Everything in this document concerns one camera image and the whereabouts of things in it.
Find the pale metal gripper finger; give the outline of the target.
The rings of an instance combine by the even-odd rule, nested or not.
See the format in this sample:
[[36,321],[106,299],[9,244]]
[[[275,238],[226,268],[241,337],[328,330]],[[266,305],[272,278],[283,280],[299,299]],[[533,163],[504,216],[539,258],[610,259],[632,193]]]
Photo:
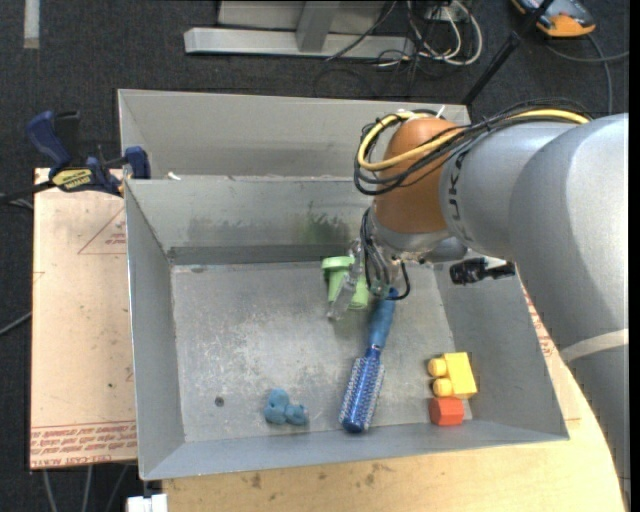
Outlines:
[[358,257],[354,257],[348,265],[343,278],[342,294],[347,302],[353,300],[357,292],[358,282],[362,273],[361,261]]
[[349,309],[352,297],[353,289],[351,287],[340,287],[335,294],[334,300],[329,304],[327,317],[330,320],[340,320]]

